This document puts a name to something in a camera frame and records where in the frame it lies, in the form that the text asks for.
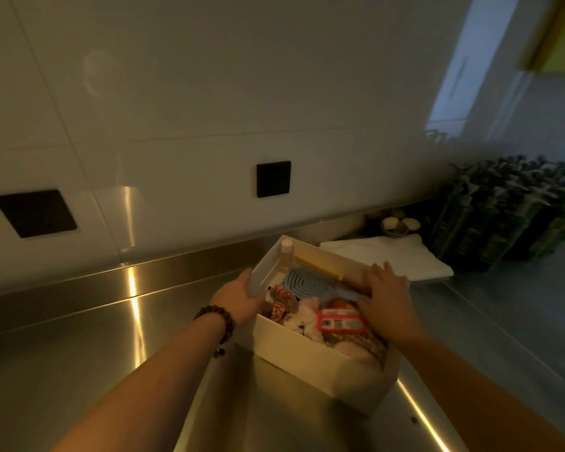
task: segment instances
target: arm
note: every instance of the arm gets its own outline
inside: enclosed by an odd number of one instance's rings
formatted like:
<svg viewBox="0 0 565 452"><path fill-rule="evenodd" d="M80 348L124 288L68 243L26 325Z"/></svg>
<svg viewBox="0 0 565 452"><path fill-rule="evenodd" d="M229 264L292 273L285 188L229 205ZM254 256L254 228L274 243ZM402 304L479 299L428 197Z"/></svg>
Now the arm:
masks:
<svg viewBox="0 0 565 452"><path fill-rule="evenodd" d="M443 344L417 318L406 277L389 263L367 273L372 300L358 306L377 333L414 366L467 448L477 451L565 451L565 435Z"/></svg>
<svg viewBox="0 0 565 452"><path fill-rule="evenodd" d="M211 304L240 324L263 299L247 298L251 270L227 283ZM225 333L218 314L205 314L101 399L53 452L173 450L203 372Z"/></svg>

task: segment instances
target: forearm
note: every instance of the forearm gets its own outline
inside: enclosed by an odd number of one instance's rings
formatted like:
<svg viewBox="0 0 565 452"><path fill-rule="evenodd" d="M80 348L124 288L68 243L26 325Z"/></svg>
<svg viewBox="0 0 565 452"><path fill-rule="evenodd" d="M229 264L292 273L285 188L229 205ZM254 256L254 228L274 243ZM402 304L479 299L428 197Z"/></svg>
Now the forearm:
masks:
<svg viewBox="0 0 565 452"><path fill-rule="evenodd" d="M55 451L172 450L225 322L206 314L107 394Z"/></svg>
<svg viewBox="0 0 565 452"><path fill-rule="evenodd" d="M565 435L441 343L400 345L467 448L565 451Z"/></svg>

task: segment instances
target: small bowl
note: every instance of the small bowl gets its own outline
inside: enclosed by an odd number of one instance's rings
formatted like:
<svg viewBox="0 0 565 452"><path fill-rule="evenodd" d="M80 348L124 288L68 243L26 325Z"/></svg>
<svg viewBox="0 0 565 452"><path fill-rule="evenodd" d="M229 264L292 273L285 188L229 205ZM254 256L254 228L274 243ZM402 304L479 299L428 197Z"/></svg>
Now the small bowl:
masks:
<svg viewBox="0 0 565 452"><path fill-rule="evenodd" d="M399 222L398 226L392 230L386 230L383 227L383 221L381 221L381 229L383 230L385 235L392 238L401 238L402 236L406 236L408 234L408 227L403 222Z"/></svg>

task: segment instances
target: hand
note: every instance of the hand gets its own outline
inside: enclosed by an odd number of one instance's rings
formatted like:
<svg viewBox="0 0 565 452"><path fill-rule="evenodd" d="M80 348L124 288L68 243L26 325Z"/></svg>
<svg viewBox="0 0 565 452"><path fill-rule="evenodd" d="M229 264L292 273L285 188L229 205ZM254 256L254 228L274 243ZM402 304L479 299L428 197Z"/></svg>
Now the hand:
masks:
<svg viewBox="0 0 565 452"><path fill-rule="evenodd" d="M263 296L257 298L247 297L247 287L252 271L251 268L247 268L238 278L224 284L210 302L210 304L223 307L230 312L237 325L241 325L246 320L255 317L265 301Z"/></svg>
<svg viewBox="0 0 565 452"><path fill-rule="evenodd" d="M425 336L408 293L408 279L399 277L386 261L381 268L373 265L366 271L372 289L370 301L359 300L358 308L370 326L396 345Z"/></svg>

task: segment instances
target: left hand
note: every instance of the left hand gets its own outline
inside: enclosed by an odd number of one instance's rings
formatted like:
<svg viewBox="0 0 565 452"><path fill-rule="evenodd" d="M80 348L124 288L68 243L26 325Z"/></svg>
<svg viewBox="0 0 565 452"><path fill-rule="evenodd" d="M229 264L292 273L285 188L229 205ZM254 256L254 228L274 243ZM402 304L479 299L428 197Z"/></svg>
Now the left hand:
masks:
<svg viewBox="0 0 565 452"><path fill-rule="evenodd" d="M238 278L224 284L210 302L210 304L223 307L230 312L237 325L255 317L265 301L264 296L249 298L247 295L252 271L251 268L247 268Z"/></svg>

